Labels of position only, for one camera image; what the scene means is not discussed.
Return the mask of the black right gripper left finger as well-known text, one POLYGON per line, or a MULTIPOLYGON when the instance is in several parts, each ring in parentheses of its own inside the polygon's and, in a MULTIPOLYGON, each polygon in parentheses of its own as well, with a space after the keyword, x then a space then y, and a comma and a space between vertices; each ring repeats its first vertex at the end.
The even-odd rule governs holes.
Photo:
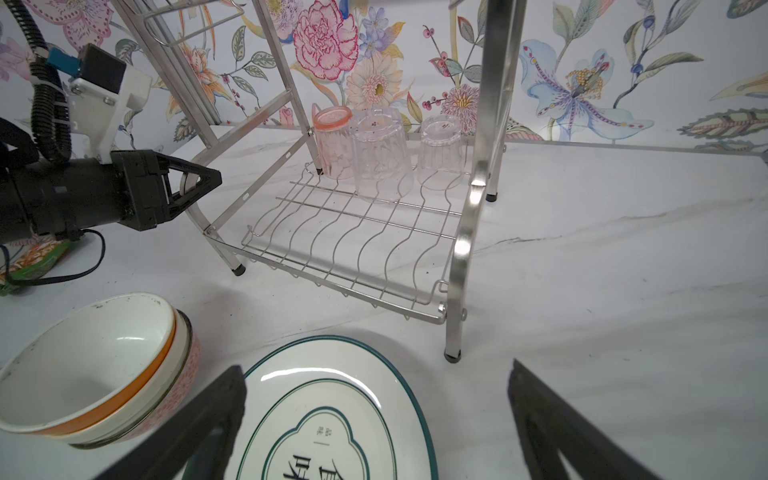
POLYGON ((100 479, 222 479, 242 424, 247 388, 234 365, 100 479))

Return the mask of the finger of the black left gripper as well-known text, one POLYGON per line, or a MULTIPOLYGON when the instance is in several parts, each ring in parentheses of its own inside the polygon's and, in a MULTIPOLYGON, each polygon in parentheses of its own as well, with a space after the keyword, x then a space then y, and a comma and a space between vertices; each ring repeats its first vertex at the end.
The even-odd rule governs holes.
POLYGON ((174 220, 222 184, 218 170, 164 154, 157 154, 157 162, 158 224, 174 220), (182 174, 181 186, 176 191, 171 187, 170 172, 182 174))

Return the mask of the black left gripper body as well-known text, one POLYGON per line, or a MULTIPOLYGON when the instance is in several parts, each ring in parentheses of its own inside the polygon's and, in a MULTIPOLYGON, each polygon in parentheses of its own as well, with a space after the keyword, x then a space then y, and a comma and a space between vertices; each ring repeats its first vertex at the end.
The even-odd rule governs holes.
POLYGON ((1 170, 1 241, 74 237, 112 223, 144 231, 169 221, 168 156, 115 151, 113 164, 73 160, 1 170))

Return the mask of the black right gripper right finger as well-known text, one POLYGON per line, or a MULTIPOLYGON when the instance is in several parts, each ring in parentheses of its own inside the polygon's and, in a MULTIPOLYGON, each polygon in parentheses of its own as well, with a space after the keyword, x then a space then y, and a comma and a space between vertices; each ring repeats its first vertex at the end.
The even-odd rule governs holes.
POLYGON ((517 359, 507 395, 532 479, 568 479, 566 464, 582 479, 657 477, 517 359))

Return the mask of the pink floral patterned bowl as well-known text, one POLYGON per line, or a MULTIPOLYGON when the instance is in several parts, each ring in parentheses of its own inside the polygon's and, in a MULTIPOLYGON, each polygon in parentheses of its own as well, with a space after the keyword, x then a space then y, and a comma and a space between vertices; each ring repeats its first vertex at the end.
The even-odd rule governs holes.
POLYGON ((183 368, 174 377, 173 384, 166 389, 160 400, 148 413, 144 414, 122 431, 91 442, 69 442, 70 446, 78 450, 94 450, 113 443, 131 440, 160 426, 181 405, 182 401, 189 394, 196 379, 199 369, 201 346, 189 317, 179 310, 177 310, 176 313, 183 320, 185 327, 191 334, 191 338, 188 342, 183 368))

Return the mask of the orange white bowl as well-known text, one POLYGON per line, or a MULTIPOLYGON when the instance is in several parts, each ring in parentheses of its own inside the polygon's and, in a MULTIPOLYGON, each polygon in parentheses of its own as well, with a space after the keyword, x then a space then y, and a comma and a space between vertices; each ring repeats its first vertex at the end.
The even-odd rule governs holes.
POLYGON ((60 436, 104 420, 151 379, 176 331, 172 305, 150 293, 70 313, 2 368, 2 430, 60 436))

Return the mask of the clear faceted glass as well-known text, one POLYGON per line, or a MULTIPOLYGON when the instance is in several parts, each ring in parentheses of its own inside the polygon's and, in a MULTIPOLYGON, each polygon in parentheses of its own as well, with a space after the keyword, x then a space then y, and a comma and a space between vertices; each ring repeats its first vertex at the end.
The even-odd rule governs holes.
POLYGON ((401 114, 371 107, 352 121, 356 193, 369 201, 399 201, 413 187, 413 166, 401 114))

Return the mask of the white plate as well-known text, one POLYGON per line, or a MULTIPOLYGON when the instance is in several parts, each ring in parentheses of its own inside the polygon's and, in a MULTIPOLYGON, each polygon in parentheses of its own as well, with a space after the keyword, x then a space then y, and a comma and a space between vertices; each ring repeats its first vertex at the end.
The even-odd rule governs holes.
POLYGON ((426 417, 405 377, 371 346, 317 335, 244 374, 228 479, 436 479, 426 417))

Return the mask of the cream white bowl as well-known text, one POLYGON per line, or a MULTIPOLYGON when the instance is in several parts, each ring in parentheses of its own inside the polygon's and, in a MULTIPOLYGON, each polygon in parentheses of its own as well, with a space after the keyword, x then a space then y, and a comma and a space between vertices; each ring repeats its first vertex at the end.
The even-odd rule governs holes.
POLYGON ((183 368, 191 334, 176 312, 175 317, 176 333, 170 351, 155 374, 138 393, 118 408, 118 410, 96 424, 74 433, 53 435, 51 438, 68 445, 69 442, 85 443, 103 439, 122 431, 148 413, 157 404, 166 389, 173 384, 174 377, 183 368))

